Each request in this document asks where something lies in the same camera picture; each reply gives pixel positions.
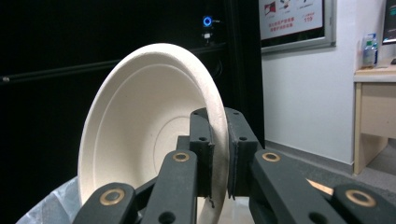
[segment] brass screw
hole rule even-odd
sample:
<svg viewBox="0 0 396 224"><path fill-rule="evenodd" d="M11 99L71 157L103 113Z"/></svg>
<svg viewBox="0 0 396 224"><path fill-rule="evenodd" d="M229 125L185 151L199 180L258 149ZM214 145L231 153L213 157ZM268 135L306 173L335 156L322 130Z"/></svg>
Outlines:
<svg viewBox="0 0 396 224"><path fill-rule="evenodd" d="M118 194L117 197L113 200L108 199L107 196L111 193ZM114 205L122 201L125 197L125 191L123 189L108 189L105 193L102 194L100 197L100 203L102 205Z"/></svg>
<svg viewBox="0 0 396 224"><path fill-rule="evenodd" d="M173 155L173 159L175 161L187 161L190 159L189 154L184 153L184 152L178 152L175 155Z"/></svg>
<svg viewBox="0 0 396 224"><path fill-rule="evenodd" d="M358 189L347 190L346 197L353 203L358 204L360 206L374 207L376 205L375 199L370 194L367 194Z"/></svg>
<svg viewBox="0 0 396 224"><path fill-rule="evenodd" d="M280 161L280 156L272 152L266 152L262 154L262 158L266 161Z"/></svg>

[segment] framed poster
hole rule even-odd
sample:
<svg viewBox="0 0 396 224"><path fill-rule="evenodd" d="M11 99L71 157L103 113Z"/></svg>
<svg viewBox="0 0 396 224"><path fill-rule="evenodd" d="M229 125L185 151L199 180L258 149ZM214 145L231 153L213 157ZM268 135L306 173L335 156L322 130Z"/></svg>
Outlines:
<svg viewBox="0 0 396 224"><path fill-rule="evenodd" d="M262 52L335 46L335 0L259 0Z"/></svg>

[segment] black wall panel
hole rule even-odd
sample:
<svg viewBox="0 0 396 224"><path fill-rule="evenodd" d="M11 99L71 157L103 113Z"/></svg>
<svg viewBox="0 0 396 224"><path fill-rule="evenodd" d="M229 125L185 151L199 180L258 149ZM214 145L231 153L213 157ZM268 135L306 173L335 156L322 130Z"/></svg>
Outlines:
<svg viewBox="0 0 396 224"><path fill-rule="evenodd" d="M256 43L258 26L248 22L258 19L248 12L257 4L0 2L1 203L8 207L3 221L16 222L77 175L79 141L95 94L119 60L148 44L172 43L194 53L224 105L243 112L262 140L260 37ZM209 45L202 39L204 15L220 21Z"/></svg>

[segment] poster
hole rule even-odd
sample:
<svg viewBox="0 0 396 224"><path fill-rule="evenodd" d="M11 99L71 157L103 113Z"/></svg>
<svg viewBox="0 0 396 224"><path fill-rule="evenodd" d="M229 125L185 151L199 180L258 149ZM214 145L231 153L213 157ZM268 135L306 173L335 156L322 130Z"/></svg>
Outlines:
<svg viewBox="0 0 396 224"><path fill-rule="evenodd" d="M259 0L262 40L323 26L322 0Z"/></svg>

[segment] blue light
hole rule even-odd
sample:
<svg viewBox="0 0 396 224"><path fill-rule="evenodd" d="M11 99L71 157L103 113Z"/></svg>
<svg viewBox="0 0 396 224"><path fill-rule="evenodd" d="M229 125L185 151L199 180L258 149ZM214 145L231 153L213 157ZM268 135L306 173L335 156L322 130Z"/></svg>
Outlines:
<svg viewBox="0 0 396 224"><path fill-rule="evenodd" d="M212 17L210 16L205 16L204 17L204 26L208 27L212 25Z"/></svg>

